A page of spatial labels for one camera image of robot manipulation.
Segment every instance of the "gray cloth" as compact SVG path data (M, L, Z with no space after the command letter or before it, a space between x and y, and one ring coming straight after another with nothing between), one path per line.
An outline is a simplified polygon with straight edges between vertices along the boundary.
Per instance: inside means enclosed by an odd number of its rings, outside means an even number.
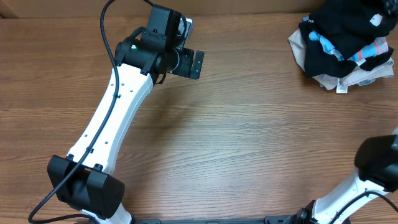
M293 50L297 64L304 70L305 43L302 39L300 30L296 30L296 32L289 37L289 43ZM352 73L344 78L340 78L340 83L346 86L355 84L367 85L372 83L376 78L392 77L394 76L394 72L392 70L393 64L394 61L392 58L390 58L386 63L377 66L371 71L365 71L360 67L356 67ZM318 81L321 86L323 85L327 90L332 90L337 86L338 78L336 77L331 77L327 74L319 74L313 78L316 79L316 81Z

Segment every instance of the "black garment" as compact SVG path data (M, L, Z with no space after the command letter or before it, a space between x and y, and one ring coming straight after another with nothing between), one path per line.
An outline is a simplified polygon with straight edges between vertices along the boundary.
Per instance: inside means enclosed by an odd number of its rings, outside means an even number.
M336 56L327 54L319 40L310 40L309 35L314 28L314 24L305 21L299 25L302 38L306 44L304 70L307 78L317 75L327 74L332 77L343 78L349 75L358 65L351 60L339 61ZM366 58L366 61L360 66L361 69L371 71L375 67L387 62L394 49L389 47L388 52L374 57Z
M336 56L324 53L322 45L318 40L310 40L309 35L313 30L311 22L301 22L298 26L307 46L304 59L304 70L307 78L321 74L343 78L358 66L353 61L338 61Z
M370 20L382 16L376 27ZM314 30L326 37L345 59L349 59L376 37L385 37L395 27L396 17L386 16L376 0L326 0L310 14Z

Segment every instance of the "folded cloth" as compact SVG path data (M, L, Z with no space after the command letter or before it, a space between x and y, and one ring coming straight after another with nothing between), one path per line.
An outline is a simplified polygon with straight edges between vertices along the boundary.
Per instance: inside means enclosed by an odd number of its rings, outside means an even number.
M326 0L309 21L348 60L376 37L387 36L397 18L387 16L375 0Z
M371 71L388 61L394 51L393 48L389 47L386 53L362 59L360 62L350 60L339 61L334 55L324 53L323 47L318 40L311 40L310 33L313 31L314 25L310 20L301 22L298 26L302 39L307 46L304 68L305 76L309 78L321 74L343 78L350 74L358 65L363 70Z
M292 48L293 55L296 59L297 64L305 71L304 65L305 65L306 46L305 46L304 40L302 39L300 30L296 30L289 37L289 43ZM341 78L340 83L342 85L347 85L347 86L355 85L355 84L363 85L363 83L369 83L376 78L391 77L394 75L393 70L392 70L393 64L394 64L394 61L392 60L392 58L390 58L387 62L376 66L371 71L363 70L357 66L353 70L353 72L351 72L349 75ZM316 79L318 82L320 82L327 90L332 90L337 86L338 78L331 77L327 74L321 74L321 75L314 76L314 79Z
M335 46L324 36L320 35L317 31L312 31L310 33L311 40L319 40L323 47L323 51L327 54L334 55L337 60L344 60L344 57L339 50L335 49ZM348 60L358 61L364 58L377 56L388 51L388 44L385 37L376 37L373 43L365 46L359 52L356 52Z

